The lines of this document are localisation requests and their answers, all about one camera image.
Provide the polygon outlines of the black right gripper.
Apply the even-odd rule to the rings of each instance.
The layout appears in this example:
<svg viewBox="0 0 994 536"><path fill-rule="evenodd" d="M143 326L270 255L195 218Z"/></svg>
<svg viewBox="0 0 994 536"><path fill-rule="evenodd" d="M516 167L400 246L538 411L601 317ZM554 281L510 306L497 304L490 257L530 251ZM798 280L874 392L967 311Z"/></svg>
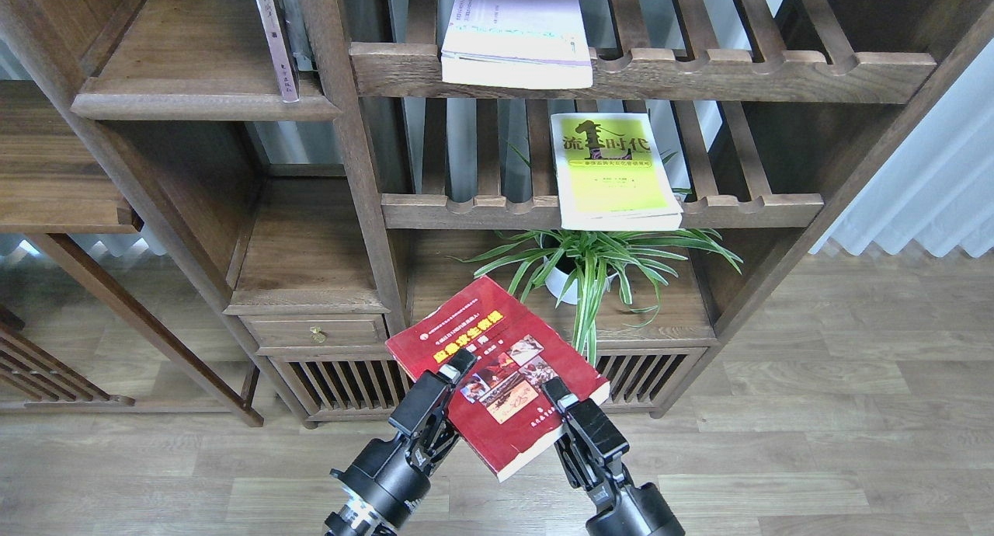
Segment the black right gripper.
<svg viewBox="0 0 994 536"><path fill-rule="evenodd" d="M622 457L628 441L593 399L579 399L561 378L545 381L543 393L562 418L556 450L569 484L583 489L596 507L589 535L684 535L685 530L653 483L634 486Z"/></svg>

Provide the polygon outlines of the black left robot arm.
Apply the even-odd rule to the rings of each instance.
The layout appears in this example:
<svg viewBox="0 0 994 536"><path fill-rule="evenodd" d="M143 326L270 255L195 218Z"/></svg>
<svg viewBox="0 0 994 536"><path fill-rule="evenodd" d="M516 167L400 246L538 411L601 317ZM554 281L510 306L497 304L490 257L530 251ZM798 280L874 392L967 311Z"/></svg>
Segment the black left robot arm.
<svg viewBox="0 0 994 536"><path fill-rule="evenodd" d="M408 521L430 489L429 477L461 437L447 406L476 360L461 349L440 372L423 372L388 419L395 436L373 438L344 472L332 470L350 499L328 516L329 535L394 535Z"/></svg>

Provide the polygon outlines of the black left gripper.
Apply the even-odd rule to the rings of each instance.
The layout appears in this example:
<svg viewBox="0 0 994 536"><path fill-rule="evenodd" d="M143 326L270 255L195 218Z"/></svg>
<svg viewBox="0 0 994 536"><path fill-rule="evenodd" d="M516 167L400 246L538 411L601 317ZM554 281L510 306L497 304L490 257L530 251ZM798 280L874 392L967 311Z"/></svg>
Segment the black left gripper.
<svg viewBox="0 0 994 536"><path fill-rule="evenodd" d="M445 416L476 361L461 349L438 372L423 372L388 418L397 436L373 438L344 472L331 470L350 495L330 515L332 531L397 531L411 518L432 486L430 476L461 439Z"/></svg>

